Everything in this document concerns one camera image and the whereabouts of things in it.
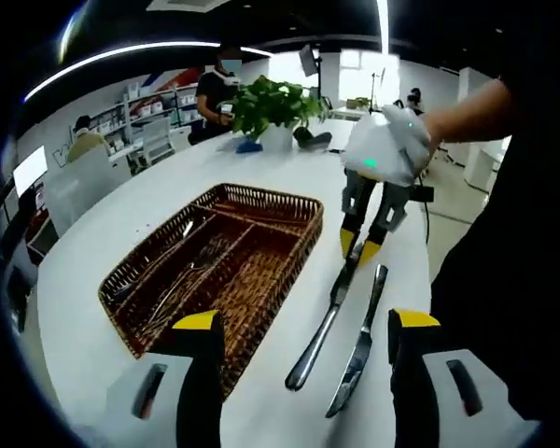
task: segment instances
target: white flower pot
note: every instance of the white flower pot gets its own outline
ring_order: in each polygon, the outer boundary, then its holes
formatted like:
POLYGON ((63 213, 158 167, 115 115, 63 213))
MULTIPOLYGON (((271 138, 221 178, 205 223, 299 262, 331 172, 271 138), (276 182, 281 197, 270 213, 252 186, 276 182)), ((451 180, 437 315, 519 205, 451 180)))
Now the white flower pot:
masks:
POLYGON ((284 126, 271 124, 268 126, 259 142, 266 152, 288 153, 292 151, 292 130, 284 126))

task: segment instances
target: black ceiling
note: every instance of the black ceiling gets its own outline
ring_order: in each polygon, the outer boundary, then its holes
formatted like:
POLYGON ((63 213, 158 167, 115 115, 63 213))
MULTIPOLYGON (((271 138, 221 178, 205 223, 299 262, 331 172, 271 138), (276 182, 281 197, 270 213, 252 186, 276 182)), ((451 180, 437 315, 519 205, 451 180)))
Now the black ceiling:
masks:
MULTIPOLYGON (((47 11, 39 14, 38 3, 21 4, 8 12, 12 29, 21 32, 5 49, 14 96, 22 98, 71 63, 133 43, 232 40, 275 52, 300 48, 300 36, 333 35, 322 41, 326 49, 380 48, 375 0, 231 0, 205 14, 146 11, 151 0, 90 0, 64 61, 58 64, 60 33, 83 3, 50 2, 47 11)), ((390 52, 436 67, 459 70, 470 65, 496 75, 514 11, 509 13, 502 2, 494 0, 481 5, 481 9, 469 11, 470 4, 459 0, 388 0, 390 52)), ((113 82, 213 60, 211 49, 158 49, 92 64, 56 81, 26 103, 17 133, 79 96, 113 82)))

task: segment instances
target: butter knife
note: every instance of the butter knife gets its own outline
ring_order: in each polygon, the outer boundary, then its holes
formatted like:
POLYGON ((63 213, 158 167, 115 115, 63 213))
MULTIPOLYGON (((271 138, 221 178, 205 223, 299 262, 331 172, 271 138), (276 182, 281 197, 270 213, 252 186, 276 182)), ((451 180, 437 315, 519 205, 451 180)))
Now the butter knife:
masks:
POLYGON ((334 398, 326 412, 326 418, 331 418, 336 413, 341 411, 348 400, 351 398, 355 387, 357 387, 358 380, 365 368, 367 359, 370 356, 371 351, 371 324, 373 323, 373 318, 375 317, 375 312, 377 311, 377 304, 380 302, 380 297, 382 296, 382 291, 384 290, 385 279, 388 275, 388 268, 383 264, 378 264, 375 269, 375 275, 373 277, 373 287, 371 289, 370 304, 367 308, 367 313, 365 314, 365 320, 363 321, 363 327, 358 335, 357 344, 353 349, 348 363, 346 364, 346 370, 334 398))
POLYGON ((336 315, 340 311, 344 299, 346 298, 346 293, 350 287, 353 276, 355 275, 355 269, 357 268, 358 259, 361 256, 362 245, 356 245, 353 249, 353 253, 346 259, 344 266, 341 269, 338 277, 334 281, 334 285, 329 293, 329 308, 322 320, 319 328, 315 332, 313 339, 309 342, 309 345, 302 352, 301 357, 294 365, 290 373, 288 374, 284 385, 288 390, 298 391, 304 386, 309 373, 314 367, 315 360, 321 351, 321 347, 328 336, 329 329, 331 329, 336 315))

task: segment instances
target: floor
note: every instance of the floor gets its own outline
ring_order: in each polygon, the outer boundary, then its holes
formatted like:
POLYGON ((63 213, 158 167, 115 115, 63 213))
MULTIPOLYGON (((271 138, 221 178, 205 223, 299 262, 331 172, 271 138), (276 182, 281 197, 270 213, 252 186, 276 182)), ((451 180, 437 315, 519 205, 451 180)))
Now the floor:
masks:
MULTIPOLYGON (((489 189, 493 185, 493 180, 494 178, 488 185, 489 189)), ((433 280, 448 251, 467 232, 472 221, 483 210, 487 194, 470 187, 463 179, 463 168, 448 162, 443 152, 440 152, 436 160, 429 165, 424 184, 435 190, 434 202, 428 205, 429 241, 427 244, 429 274, 433 280)), ((59 407, 39 339, 35 293, 29 299, 21 345, 40 388, 47 399, 59 407)))
MULTIPOLYGON (((492 176, 488 189, 494 185, 492 176)), ((433 280, 440 271, 448 251, 467 232, 470 224, 482 212, 488 195, 470 187, 463 178, 463 167, 446 159, 439 151, 429 165, 424 185, 434 188, 434 202, 427 205, 429 211, 429 278, 433 280)))

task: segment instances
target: potted plant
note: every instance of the potted plant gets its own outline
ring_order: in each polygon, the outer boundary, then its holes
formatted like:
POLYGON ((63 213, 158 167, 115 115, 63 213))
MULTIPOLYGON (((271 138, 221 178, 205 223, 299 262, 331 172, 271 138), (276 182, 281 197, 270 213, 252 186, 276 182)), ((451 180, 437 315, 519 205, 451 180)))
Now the potted plant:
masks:
POLYGON ((225 102, 232 105, 234 132, 243 132, 259 141, 265 150, 292 149, 292 130, 309 126, 309 118, 324 120, 326 105, 316 98, 302 95, 303 87, 289 82, 274 82, 260 76, 253 84, 242 86, 235 97, 225 102))

